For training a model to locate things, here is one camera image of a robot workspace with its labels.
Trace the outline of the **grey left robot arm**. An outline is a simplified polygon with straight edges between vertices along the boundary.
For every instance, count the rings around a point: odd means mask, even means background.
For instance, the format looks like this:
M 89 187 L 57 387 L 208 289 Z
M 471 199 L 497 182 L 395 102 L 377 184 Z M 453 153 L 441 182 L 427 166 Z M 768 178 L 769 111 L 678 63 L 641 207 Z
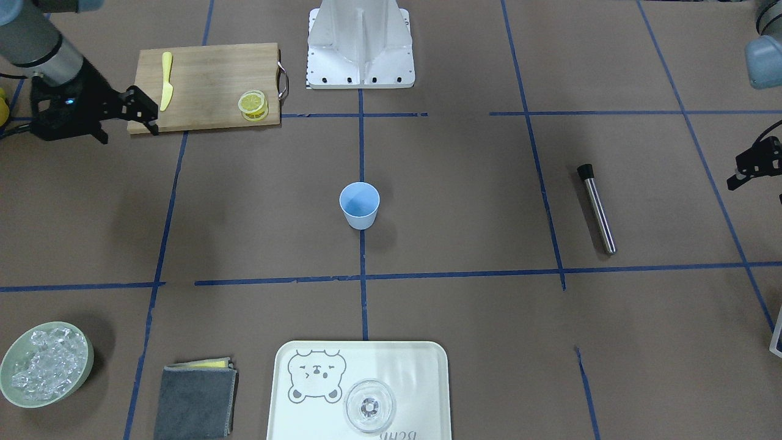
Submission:
M 756 90 L 781 86 L 781 2 L 760 1 L 755 11 L 756 39 L 746 44 L 745 61 L 748 78 Z M 744 184 L 762 177 L 781 175 L 780 137 L 773 132 L 780 129 L 781 120 L 772 123 L 754 142 L 735 158 L 736 171 L 726 179 L 727 189 L 734 191 Z

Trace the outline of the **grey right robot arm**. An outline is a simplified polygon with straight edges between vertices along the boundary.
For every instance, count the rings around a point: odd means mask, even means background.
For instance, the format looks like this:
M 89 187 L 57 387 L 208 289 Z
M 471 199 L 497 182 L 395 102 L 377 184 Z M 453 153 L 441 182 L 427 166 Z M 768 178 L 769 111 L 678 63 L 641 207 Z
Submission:
M 101 144 L 104 120 L 137 122 L 159 135 L 159 106 L 138 86 L 120 92 L 50 22 L 47 14 L 90 12 L 102 1 L 3 1 L 1 53 L 30 79 L 31 121 L 5 129 L 3 138 L 31 133 L 44 141 L 92 136 Z

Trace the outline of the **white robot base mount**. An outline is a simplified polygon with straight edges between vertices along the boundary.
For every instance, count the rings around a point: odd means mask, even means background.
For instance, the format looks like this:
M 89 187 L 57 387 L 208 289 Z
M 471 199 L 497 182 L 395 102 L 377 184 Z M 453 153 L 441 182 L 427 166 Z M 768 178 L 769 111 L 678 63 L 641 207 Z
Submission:
M 410 15 L 397 1 L 323 1 L 308 18 L 308 89 L 408 89 Z

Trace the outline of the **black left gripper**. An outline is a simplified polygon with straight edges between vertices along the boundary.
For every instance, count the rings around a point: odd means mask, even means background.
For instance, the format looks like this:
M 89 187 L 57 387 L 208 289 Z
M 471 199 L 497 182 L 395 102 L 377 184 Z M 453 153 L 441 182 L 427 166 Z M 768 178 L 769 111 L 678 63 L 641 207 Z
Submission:
M 727 178 L 729 191 L 734 191 L 751 179 L 781 175 L 781 143 L 778 137 L 768 136 L 755 141 L 748 150 L 735 158 L 734 175 Z

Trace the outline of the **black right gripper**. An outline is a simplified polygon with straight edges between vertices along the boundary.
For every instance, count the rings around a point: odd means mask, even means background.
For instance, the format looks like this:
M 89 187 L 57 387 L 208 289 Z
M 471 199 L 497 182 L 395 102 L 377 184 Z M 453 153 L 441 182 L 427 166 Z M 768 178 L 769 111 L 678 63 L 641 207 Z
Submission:
M 92 136 L 107 145 L 109 136 L 101 123 L 124 117 L 143 125 L 152 136 L 159 136 L 159 106 L 138 86 L 129 86 L 123 92 L 113 89 L 87 59 L 75 78 L 59 86 L 33 78 L 30 101 L 31 133 L 45 141 Z

